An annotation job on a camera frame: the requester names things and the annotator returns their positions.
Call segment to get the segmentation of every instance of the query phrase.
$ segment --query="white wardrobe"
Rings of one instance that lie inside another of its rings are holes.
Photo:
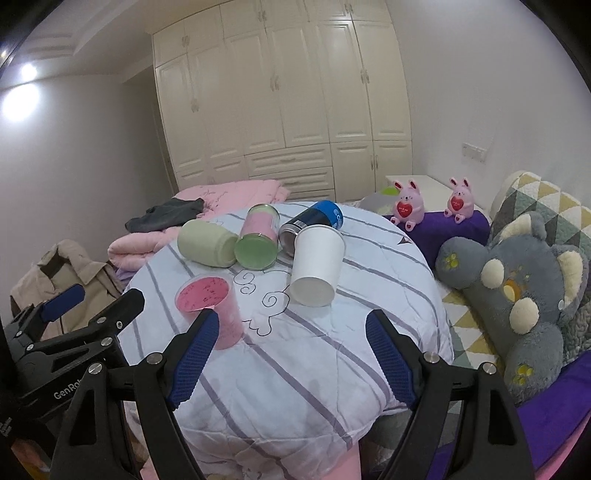
[[[408,96],[383,0],[232,0],[153,37],[181,189],[279,179],[357,200],[412,173]]]

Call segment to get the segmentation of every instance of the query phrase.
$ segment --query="blue gripper pad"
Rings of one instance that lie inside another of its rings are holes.
[[[79,283],[72,285],[67,290],[64,290],[59,295],[47,300],[41,309],[41,320],[45,323],[55,322],[62,315],[68,313],[79,303],[84,301],[86,292],[84,287]]]
[[[413,372],[374,312],[367,316],[365,335],[394,397],[413,410],[418,400]]]
[[[218,335],[219,319],[211,311],[173,372],[173,386],[167,400],[175,409],[191,397]]]

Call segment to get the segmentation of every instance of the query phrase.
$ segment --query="patterned pillow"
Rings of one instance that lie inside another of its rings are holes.
[[[522,173],[507,191],[491,225],[494,238],[507,224],[525,212],[539,212],[545,221],[549,245],[574,245],[591,259],[591,210],[538,175]],[[564,362],[591,349],[591,282],[573,320],[564,328]]]

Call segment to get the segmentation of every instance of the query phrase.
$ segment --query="pink fabric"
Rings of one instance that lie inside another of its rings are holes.
[[[290,194],[278,180],[242,180],[220,185],[197,185],[175,195],[181,200],[205,201],[205,211],[197,218],[208,220],[224,213],[249,208],[259,203],[281,203]],[[138,271],[162,247],[178,237],[180,227],[163,231],[129,233],[115,240],[107,251],[109,260],[119,268]]]
[[[142,471],[142,480],[158,480],[152,459],[148,459]],[[324,476],[322,480],[361,480],[361,462],[359,460],[359,444],[356,443],[351,450],[345,453],[339,464],[331,473]]]
[[[585,419],[579,424],[573,434],[563,443],[562,447],[548,460],[536,473],[536,480],[550,480],[552,476],[558,471],[562,462],[566,460],[570,451],[577,443],[579,437],[583,433],[587,422],[591,417],[591,413],[588,414]]]

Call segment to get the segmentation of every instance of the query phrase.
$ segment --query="drawer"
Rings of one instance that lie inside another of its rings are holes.
[[[307,202],[319,202],[321,200],[332,200],[336,202],[334,190],[318,190],[317,192],[297,192],[289,195],[288,200],[305,200]]]
[[[329,144],[311,145],[247,155],[246,163],[250,175],[267,175],[304,168],[331,167],[332,156]]]
[[[279,180],[292,193],[332,190],[335,178],[332,168],[307,168],[306,170],[285,171],[269,175],[251,177],[252,180]]]
[[[179,190],[188,189],[195,185],[207,185],[213,183],[204,161],[192,162],[187,166],[175,168],[174,176],[177,177]]]

